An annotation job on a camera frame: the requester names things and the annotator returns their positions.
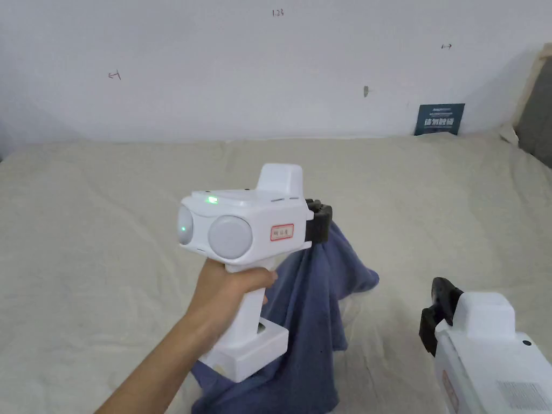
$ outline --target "blue cloth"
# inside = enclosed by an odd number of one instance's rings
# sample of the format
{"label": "blue cloth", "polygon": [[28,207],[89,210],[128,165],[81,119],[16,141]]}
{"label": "blue cloth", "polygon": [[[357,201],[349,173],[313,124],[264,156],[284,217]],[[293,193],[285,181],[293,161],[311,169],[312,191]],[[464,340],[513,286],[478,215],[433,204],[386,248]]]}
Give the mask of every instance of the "blue cloth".
{"label": "blue cloth", "polygon": [[332,352],[347,349],[347,340],[337,301],[372,289],[379,276],[334,223],[326,243],[291,254],[277,272],[261,316],[289,330],[288,351],[238,384],[197,362],[203,397],[193,414],[324,414],[339,402]]}

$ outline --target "device base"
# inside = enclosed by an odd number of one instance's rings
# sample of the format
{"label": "device base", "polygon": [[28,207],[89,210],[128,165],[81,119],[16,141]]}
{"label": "device base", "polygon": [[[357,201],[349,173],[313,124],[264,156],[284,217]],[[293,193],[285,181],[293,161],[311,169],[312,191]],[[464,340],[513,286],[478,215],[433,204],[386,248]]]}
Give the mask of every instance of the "device base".
{"label": "device base", "polygon": [[259,323],[262,326],[251,341],[237,347],[217,344],[199,360],[236,383],[245,380],[288,350],[286,328],[264,318]]}

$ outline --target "sign with text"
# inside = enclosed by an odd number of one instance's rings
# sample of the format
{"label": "sign with text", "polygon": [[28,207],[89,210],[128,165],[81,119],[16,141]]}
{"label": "sign with text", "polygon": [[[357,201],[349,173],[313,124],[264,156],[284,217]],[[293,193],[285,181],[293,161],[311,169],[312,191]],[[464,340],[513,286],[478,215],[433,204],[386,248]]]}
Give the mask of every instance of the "sign with text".
{"label": "sign with text", "polygon": [[465,104],[420,105],[414,135],[450,132],[458,135]]}

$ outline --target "device grip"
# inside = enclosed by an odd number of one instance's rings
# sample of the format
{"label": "device grip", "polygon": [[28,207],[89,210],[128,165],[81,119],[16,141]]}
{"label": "device grip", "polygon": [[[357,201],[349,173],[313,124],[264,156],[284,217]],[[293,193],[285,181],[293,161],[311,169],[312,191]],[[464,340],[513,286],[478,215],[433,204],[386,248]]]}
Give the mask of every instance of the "device grip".
{"label": "device grip", "polygon": [[[274,258],[265,259],[246,266],[232,266],[227,264],[226,270],[230,273],[236,273],[254,267],[264,267],[265,269],[270,270],[274,267]],[[238,309],[238,313],[234,318],[234,321],[226,332],[220,337],[215,347],[238,347],[253,339],[259,328],[259,318],[261,317],[263,299],[264,288],[246,293],[243,296],[240,308]]]}

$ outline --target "handwritten mark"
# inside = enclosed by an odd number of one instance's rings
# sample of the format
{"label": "handwritten mark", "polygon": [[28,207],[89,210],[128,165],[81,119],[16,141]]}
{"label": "handwritten mark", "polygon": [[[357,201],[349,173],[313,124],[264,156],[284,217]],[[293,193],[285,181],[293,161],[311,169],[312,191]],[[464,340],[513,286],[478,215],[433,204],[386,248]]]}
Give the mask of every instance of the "handwritten mark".
{"label": "handwritten mark", "polygon": [[119,75],[119,70],[118,69],[115,73],[110,73],[108,76],[109,76],[110,79],[113,79],[114,76],[118,76],[119,80],[121,80],[121,75]]}

